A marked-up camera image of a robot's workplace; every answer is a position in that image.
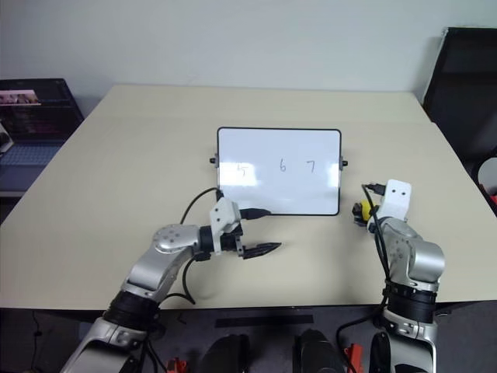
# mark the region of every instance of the red clip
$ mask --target red clip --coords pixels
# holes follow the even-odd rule
[[[167,373],[188,373],[188,363],[186,361],[180,360],[175,357],[173,360],[168,361],[167,365]]]
[[[352,343],[350,347],[346,348],[344,351],[349,358],[350,364],[356,369],[356,372],[364,373],[364,367],[360,362],[363,354],[363,347],[360,344]],[[347,373],[353,373],[353,370],[347,368]]]

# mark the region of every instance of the beige tabletop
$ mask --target beige tabletop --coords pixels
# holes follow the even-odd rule
[[[194,263],[196,307],[378,302],[373,237],[350,210],[361,183],[387,179],[412,184],[409,223],[446,255],[438,301],[497,299],[497,219],[412,94],[118,85],[0,227],[0,306],[106,308],[154,232],[215,186],[208,160],[221,126],[338,128],[349,166],[339,215],[247,221],[244,243],[283,245]],[[208,224],[213,202],[199,201],[187,222]]]

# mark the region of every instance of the gray floor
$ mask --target gray floor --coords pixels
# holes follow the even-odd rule
[[[180,357],[195,368],[217,338],[245,333],[251,344],[251,373],[291,372],[294,336],[312,328],[321,330],[330,340],[334,340],[337,326],[361,317],[367,310],[366,307],[316,307],[164,312],[161,320],[167,330],[160,340],[154,341],[154,345],[164,360]],[[314,322],[283,326],[215,327],[218,319],[282,315],[312,315]],[[36,318],[43,335],[38,339],[35,365],[46,373],[59,371],[88,324],[42,311],[36,312]],[[449,315],[437,316],[437,322],[438,372],[497,371],[497,302],[465,305],[454,309]],[[29,369],[35,330],[31,311],[2,310],[0,323],[0,369],[2,372]],[[346,332],[347,343],[353,341],[365,347],[365,372],[368,372],[370,339],[375,333],[371,324],[363,324]],[[149,364],[145,371],[151,371]]]

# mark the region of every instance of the white wall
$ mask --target white wall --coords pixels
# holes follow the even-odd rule
[[[496,0],[2,0],[0,76],[411,90],[445,26],[497,26]]]

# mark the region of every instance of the whiteboard stand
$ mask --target whiteboard stand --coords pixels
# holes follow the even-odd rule
[[[220,127],[217,184],[240,209],[337,215],[343,166],[336,129]]]

